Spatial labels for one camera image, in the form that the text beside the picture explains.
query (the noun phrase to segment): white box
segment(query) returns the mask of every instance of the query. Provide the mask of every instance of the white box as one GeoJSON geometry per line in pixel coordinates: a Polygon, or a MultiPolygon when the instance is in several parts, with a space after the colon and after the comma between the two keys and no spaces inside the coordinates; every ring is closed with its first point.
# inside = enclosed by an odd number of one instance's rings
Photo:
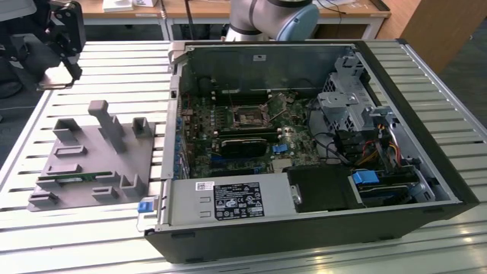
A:
{"type": "Polygon", "coordinates": [[[133,0],[133,5],[139,7],[153,7],[157,0],[133,0]]]}
{"type": "Polygon", "coordinates": [[[133,10],[132,2],[131,0],[104,0],[103,10],[105,13],[133,10]]]}

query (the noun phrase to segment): green circuit board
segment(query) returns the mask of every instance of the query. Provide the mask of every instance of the green circuit board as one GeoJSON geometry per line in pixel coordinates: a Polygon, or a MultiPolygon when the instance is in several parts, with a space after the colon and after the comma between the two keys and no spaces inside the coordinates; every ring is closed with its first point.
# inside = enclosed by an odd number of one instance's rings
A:
{"type": "Polygon", "coordinates": [[[216,106],[208,98],[183,101],[183,120],[187,123],[188,159],[191,178],[208,178],[231,171],[245,170],[253,174],[273,173],[272,161],[288,159],[301,166],[320,162],[320,156],[305,125],[309,99],[296,99],[295,94],[279,92],[265,104],[251,106],[216,106]],[[245,159],[224,159],[216,131],[255,128],[277,128],[279,141],[269,142],[263,156],[245,159]],[[272,146],[287,145],[280,153],[272,146]]]}

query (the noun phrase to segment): motherboard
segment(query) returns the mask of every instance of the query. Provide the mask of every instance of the motherboard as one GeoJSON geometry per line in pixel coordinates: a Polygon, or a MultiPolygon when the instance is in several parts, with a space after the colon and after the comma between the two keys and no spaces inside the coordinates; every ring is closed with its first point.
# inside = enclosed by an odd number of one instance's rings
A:
{"type": "Polygon", "coordinates": [[[319,163],[307,129],[309,101],[292,90],[184,96],[189,177],[277,173],[319,163]]]}

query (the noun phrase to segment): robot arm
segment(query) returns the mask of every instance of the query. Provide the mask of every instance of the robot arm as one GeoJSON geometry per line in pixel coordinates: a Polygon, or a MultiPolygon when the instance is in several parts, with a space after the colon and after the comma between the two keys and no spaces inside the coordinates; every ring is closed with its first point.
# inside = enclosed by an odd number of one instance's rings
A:
{"type": "Polygon", "coordinates": [[[304,40],[315,29],[317,7],[311,0],[231,0],[225,41],[304,40]]]}
{"type": "Polygon", "coordinates": [[[58,56],[71,76],[71,86],[81,76],[79,53],[85,44],[81,6],[52,0],[0,0],[0,57],[25,68],[28,48],[21,36],[33,34],[58,56]]]}

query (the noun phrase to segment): barcode sticker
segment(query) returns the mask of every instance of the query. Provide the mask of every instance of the barcode sticker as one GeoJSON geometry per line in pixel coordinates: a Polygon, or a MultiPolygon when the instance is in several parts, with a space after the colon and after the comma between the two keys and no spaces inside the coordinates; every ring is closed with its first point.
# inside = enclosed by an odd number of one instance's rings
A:
{"type": "Polygon", "coordinates": [[[196,182],[196,191],[213,190],[215,182],[196,182]]]}

